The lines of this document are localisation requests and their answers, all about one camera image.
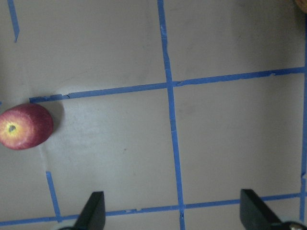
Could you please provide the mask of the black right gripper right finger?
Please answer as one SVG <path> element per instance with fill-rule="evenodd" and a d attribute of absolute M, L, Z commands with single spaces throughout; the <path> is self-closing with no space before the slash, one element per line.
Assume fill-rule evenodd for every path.
<path fill-rule="evenodd" d="M 252 189 L 241 189 L 239 217 L 246 230 L 289 230 Z"/>

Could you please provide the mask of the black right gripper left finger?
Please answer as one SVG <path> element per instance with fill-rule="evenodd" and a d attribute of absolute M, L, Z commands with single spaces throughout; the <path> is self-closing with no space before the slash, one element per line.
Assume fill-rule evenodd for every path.
<path fill-rule="evenodd" d="M 103 230 L 106 223 L 104 192 L 93 192 L 77 218 L 75 230 Z"/>

